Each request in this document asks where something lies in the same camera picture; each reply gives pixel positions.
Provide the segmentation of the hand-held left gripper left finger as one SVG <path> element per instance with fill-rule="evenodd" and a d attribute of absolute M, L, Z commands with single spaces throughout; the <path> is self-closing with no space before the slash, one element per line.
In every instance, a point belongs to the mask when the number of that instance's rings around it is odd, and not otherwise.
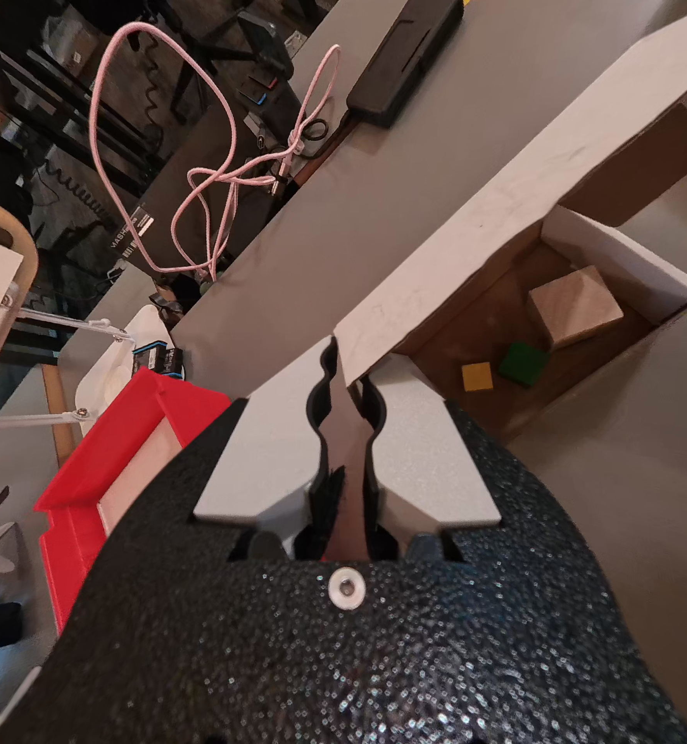
<path fill-rule="evenodd" d="M 338 345 L 323 337 L 250 394 L 193 510 L 202 522 L 255 527 L 286 552 L 311 525 L 310 498 L 329 473 L 320 425 L 331 412 Z"/>

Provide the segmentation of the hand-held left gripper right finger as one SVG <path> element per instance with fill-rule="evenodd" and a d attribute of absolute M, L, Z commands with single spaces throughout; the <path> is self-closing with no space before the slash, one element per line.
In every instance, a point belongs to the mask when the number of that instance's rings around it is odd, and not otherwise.
<path fill-rule="evenodd" d="M 420 534 L 493 527 L 501 515 L 445 399 L 406 356 L 390 354 L 361 379 L 368 551 L 406 551 Z"/>

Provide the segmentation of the white cardboard mailer box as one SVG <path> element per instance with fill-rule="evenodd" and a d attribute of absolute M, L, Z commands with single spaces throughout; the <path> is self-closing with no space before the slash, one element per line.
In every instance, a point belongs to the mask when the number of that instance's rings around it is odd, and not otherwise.
<path fill-rule="evenodd" d="M 170 422 L 163 417 L 98 502 L 106 536 L 113 532 L 144 488 L 181 450 Z"/>
<path fill-rule="evenodd" d="M 348 386 L 390 354 L 511 441 L 687 312 L 687 273 L 619 227 L 687 176 L 687 16 L 635 43 L 336 326 Z M 529 292 L 595 266 L 624 317 L 558 350 Z M 497 374 L 510 344 L 551 359 L 533 387 Z M 489 362 L 494 388 L 465 392 Z"/>

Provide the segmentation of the green wooden cube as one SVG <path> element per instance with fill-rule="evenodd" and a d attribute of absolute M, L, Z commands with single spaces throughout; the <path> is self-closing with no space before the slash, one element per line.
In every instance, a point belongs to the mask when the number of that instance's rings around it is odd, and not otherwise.
<path fill-rule="evenodd" d="M 515 341 L 507 348 L 497 367 L 497 374 L 524 388 L 531 388 L 542 376 L 550 359 L 549 352 Z"/>

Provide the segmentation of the red plastic bin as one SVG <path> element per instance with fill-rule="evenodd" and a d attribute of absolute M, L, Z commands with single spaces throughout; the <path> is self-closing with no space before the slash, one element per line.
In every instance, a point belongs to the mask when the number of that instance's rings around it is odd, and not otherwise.
<path fill-rule="evenodd" d="M 166 421 L 184 449 L 230 406 L 222 393 L 142 369 L 83 437 L 34 506 L 58 636 L 107 540 L 98 504 L 148 437 Z"/>

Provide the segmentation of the large plain wooden cube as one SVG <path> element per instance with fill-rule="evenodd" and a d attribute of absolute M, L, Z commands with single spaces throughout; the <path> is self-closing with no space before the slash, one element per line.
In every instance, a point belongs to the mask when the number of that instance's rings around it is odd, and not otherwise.
<path fill-rule="evenodd" d="M 527 307 L 552 350 L 595 336 L 624 317 L 602 275 L 592 265 L 532 289 Z"/>

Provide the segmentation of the white plastic object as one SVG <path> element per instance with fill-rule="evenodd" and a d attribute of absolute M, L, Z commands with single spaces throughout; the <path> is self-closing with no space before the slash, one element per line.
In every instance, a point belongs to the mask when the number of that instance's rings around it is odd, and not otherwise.
<path fill-rule="evenodd" d="M 174 348 L 160 311 L 153 304 L 145 305 L 126 324 L 126 340 L 111 340 L 106 351 L 94 362 L 75 392 L 76 409 L 84 408 L 90 419 L 79 423 L 85 436 L 106 407 L 130 382 L 134 373 L 134 350 L 162 342 L 166 349 Z"/>

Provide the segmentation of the grey white object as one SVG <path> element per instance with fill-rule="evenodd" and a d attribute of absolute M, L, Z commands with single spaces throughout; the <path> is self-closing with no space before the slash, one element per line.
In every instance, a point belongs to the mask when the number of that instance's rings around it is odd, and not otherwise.
<path fill-rule="evenodd" d="M 28 595 L 26 546 L 17 522 L 0 526 L 0 605 Z"/>

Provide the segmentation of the instruction sheet on board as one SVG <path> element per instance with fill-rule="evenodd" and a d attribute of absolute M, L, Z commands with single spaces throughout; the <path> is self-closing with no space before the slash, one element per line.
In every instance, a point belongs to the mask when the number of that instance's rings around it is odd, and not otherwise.
<path fill-rule="evenodd" d="M 3 326 L 0 329 L 0 352 L 4 342 L 12 329 L 17 314 L 22 309 L 22 303 L 29 292 L 38 271 L 38 251 L 29 232 L 8 211 L 0 207 L 0 246 L 9 248 L 22 255 L 22 264 L 15 274 L 15 281 L 19 285 L 19 293 L 12 301 Z"/>

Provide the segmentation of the black office chair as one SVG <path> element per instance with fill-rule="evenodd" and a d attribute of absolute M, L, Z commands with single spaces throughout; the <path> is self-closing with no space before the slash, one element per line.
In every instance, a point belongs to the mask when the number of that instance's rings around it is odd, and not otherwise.
<path fill-rule="evenodd" d="M 168 28 L 181 39 L 183 47 L 202 71 L 214 76 L 219 62 L 252 62 L 246 75 L 264 70 L 265 74 L 278 77 L 276 88 L 260 107 L 246 103 L 236 95 L 240 103 L 247 107 L 247 111 L 255 114 L 276 140 L 281 141 L 292 131 L 300 111 L 300 101 L 289 85 L 293 75 L 292 59 L 277 26 L 251 13 L 248 10 L 251 4 L 252 2 L 233 2 L 234 13 L 201 38 L 193 36 L 186 29 L 170 2 L 154 2 L 153 8 L 156 14 L 162 15 Z M 244 36 L 248 50 L 219 44 L 218 40 L 235 25 Z"/>

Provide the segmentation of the black power adapter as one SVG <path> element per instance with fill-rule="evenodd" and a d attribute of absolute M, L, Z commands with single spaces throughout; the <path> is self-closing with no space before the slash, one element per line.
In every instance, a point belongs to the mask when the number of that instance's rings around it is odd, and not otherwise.
<path fill-rule="evenodd" d="M 351 116 L 389 129 L 463 19 L 463 1 L 408 1 L 347 97 Z"/>

